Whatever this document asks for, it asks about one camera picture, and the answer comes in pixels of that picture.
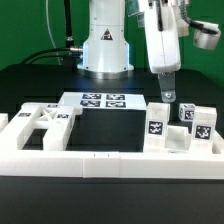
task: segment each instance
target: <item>green background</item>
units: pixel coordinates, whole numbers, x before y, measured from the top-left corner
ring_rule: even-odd
[[[89,1],[71,0],[73,35],[80,45],[88,37]],[[218,23],[224,31],[224,1],[191,0],[189,17],[195,20]],[[65,42],[64,1],[50,0],[50,23],[57,47]],[[126,17],[125,38],[131,46],[131,63],[138,68],[148,67],[144,29],[137,27],[135,17]],[[190,36],[180,38],[182,68],[201,71],[224,87],[224,36],[214,51],[193,46],[193,30]],[[45,0],[0,1],[0,69],[18,64],[24,58],[40,50],[52,48],[46,25]],[[56,59],[41,63],[56,64]]]

